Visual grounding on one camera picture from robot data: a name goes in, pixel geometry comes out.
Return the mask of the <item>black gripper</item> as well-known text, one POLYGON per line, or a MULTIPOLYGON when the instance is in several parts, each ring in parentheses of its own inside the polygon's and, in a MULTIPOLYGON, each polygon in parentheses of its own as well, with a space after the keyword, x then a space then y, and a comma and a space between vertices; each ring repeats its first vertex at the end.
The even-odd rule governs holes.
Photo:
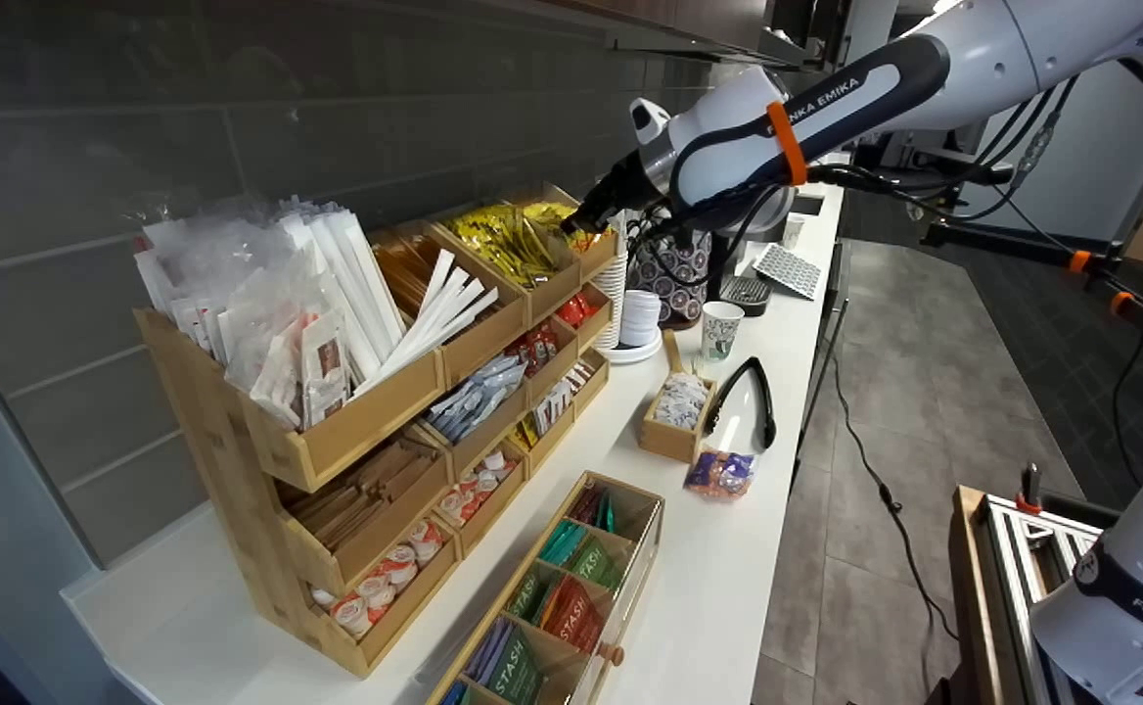
POLYGON ((604 232, 613 213, 645 206, 654 201, 656 201, 656 183, 651 175, 651 163, 641 160, 641 151, 626 151, 590 183, 579 206, 560 219, 560 232, 564 236, 604 232))

